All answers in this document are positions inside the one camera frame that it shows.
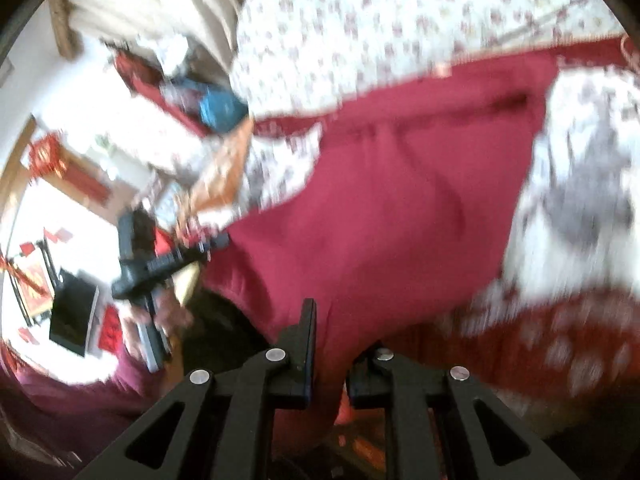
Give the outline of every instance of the metal rivet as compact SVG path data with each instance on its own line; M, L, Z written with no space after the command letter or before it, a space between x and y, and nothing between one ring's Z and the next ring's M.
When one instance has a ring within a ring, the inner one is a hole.
M463 366L454 366L449 373L457 381L466 381L469 378L469 370Z
M277 362L282 361L287 353L282 348L272 348L266 353L266 357L269 361Z
M210 377L211 375L209 375L209 372L207 372L206 370L194 370L193 372L191 372L189 380L193 384L204 384L209 381Z
M376 350L376 359L378 361L391 361L394 358L394 353L389 348L378 348Z

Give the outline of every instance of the red blanket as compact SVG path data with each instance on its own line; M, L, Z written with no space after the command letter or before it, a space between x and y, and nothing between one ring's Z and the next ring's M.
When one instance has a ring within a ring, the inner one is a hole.
M304 191L228 229L205 283L267 338L298 320L303 298L318 302L314 406L276 417L276 450L331 426L367 346L498 274L556 73L550 54L514 56L346 103L326 120Z

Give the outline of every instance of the flat screen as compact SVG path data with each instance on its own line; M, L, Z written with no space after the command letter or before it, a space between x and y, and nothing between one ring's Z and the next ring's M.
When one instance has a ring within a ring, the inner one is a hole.
M89 329L98 299L98 287L66 270L60 270L51 310L49 339L84 357Z

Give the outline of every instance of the hand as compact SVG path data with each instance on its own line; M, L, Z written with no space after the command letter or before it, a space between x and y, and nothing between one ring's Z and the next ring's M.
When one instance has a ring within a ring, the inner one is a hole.
M156 300L155 325L158 330L164 331L167 336L189 327L193 322L193 315L180 305L172 288L166 288L154 294L154 299ZM122 340L127 352L134 359L142 361L144 360L144 354L140 343L138 325L150 323L151 316L143 308L128 303L122 304L119 312L120 324L122 325Z

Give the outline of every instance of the triangular cutout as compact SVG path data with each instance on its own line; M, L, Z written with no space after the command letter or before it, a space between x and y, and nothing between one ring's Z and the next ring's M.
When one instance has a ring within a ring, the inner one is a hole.
M125 456L151 469L160 469L183 411L184 403L174 402L158 420L129 444Z
M531 450L515 431L513 431L494 410L484 401L476 399L474 409L480 420L482 431L489 444L491 456L498 466L510 464L526 457Z

